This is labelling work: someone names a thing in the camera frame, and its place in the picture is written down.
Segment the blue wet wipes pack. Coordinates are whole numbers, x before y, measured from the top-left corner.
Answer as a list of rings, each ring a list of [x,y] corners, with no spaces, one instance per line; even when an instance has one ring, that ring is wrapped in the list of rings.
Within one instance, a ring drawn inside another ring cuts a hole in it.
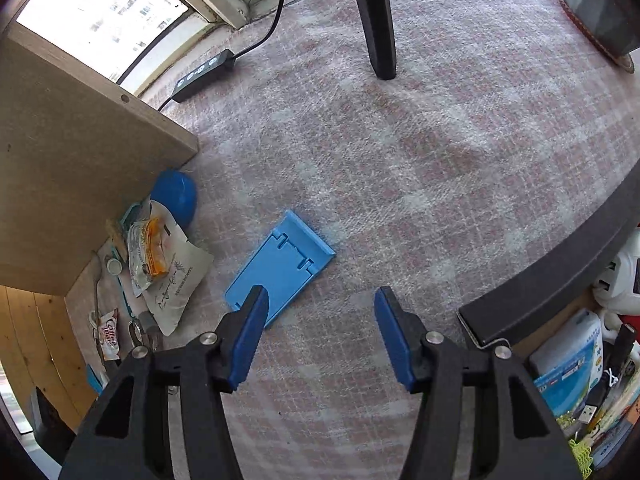
[[[600,318],[590,310],[578,310],[529,356],[528,364],[553,417],[563,429],[574,426],[602,377]]]

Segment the coffee mate sachet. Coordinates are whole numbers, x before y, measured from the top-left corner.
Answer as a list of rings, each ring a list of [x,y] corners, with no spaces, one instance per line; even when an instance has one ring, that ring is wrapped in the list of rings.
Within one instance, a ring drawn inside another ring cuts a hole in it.
[[[98,338],[105,362],[119,360],[118,310],[114,309],[100,317]]]

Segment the green white lip balm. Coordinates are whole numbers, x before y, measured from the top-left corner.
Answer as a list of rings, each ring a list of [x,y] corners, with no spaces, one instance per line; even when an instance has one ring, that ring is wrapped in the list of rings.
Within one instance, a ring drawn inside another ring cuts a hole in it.
[[[118,257],[113,255],[106,255],[104,257],[104,268],[111,276],[119,276],[124,270],[124,265]]]

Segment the orange clear snack wrapper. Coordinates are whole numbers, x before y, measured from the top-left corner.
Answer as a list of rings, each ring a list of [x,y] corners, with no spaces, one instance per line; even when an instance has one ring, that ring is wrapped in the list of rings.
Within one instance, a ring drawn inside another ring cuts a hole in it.
[[[164,253],[165,221],[151,217],[136,221],[127,234],[129,274],[134,294],[140,296],[169,270]]]

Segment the white paper bag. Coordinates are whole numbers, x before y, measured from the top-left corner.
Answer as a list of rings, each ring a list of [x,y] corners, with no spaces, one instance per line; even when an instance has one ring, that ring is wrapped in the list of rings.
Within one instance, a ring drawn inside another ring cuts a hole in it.
[[[150,200],[150,218],[160,220],[162,248],[167,272],[142,292],[146,306],[164,336],[177,328],[194,290],[201,283],[214,257],[193,245],[170,211]]]

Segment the blue phone stand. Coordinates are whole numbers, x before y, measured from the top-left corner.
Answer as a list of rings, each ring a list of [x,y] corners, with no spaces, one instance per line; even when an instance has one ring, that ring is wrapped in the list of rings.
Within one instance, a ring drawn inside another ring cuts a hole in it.
[[[237,311],[254,285],[269,295],[265,326],[292,304],[302,290],[334,259],[336,252],[292,210],[262,241],[224,293]]]

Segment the yellow badminton shuttlecock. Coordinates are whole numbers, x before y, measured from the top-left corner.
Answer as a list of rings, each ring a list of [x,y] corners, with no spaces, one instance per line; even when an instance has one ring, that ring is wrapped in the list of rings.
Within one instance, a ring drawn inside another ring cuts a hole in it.
[[[586,439],[579,442],[574,439],[570,439],[568,441],[568,445],[570,446],[570,450],[576,460],[582,478],[588,479],[592,474],[591,465],[593,463],[593,458],[591,456],[591,446]]]

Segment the white egg-shaped charger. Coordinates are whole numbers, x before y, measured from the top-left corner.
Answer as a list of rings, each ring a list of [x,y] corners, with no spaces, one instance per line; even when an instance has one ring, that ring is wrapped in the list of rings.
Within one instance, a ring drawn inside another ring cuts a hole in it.
[[[593,297],[602,308],[621,315],[638,316],[640,240],[639,229],[628,238],[620,251],[593,282]]]

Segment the black storage tray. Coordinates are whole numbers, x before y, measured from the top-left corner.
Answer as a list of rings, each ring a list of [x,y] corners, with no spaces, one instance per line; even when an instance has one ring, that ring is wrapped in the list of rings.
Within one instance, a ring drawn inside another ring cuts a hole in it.
[[[521,359],[500,359],[551,321],[591,283],[639,222],[639,170],[547,255],[458,311],[469,348],[489,354],[477,390],[471,476],[475,479],[578,479],[574,455]]]

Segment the blue round lid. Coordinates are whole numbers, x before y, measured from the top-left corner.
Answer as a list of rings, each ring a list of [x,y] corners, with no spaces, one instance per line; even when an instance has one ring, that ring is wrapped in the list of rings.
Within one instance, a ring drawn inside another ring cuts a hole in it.
[[[184,230],[190,226],[198,191],[187,174],[173,169],[163,171],[152,187],[151,198],[164,205]]]

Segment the large upright wooden board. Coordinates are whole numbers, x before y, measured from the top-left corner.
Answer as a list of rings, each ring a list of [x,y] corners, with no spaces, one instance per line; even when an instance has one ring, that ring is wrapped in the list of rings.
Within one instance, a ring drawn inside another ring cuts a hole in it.
[[[105,223],[198,152],[185,128],[21,24],[1,39],[1,283],[63,296]]]

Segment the pink plaid tablecloth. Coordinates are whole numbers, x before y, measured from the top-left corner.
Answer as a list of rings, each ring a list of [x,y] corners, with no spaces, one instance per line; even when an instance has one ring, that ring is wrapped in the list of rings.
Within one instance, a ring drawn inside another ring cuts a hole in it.
[[[420,400],[398,384],[373,313],[390,286],[433,330],[570,236],[639,158],[639,78],[559,0],[390,0],[397,75],[376,78],[355,0],[298,0],[203,39],[143,99],[193,133],[189,240],[213,257],[179,347],[292,210],[336,252],[262,334],[224,398],[247,479],[395,479]],[[181,103],[223,50],[231,72]]]

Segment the potted spider plant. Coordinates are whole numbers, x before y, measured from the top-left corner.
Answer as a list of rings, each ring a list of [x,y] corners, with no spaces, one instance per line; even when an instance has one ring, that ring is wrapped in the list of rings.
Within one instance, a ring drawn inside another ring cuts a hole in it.
[[[567,17],[601,54],[625,72],[634,73],[631,52],[639,35],[614,0],[559,0]]]

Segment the black tripod stand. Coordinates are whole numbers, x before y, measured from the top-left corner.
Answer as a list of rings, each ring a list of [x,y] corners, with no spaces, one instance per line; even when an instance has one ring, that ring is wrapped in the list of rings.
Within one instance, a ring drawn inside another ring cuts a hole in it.
[[[371,66],[378,79],[396,77],[396,48],[390,0],[356,0]]]

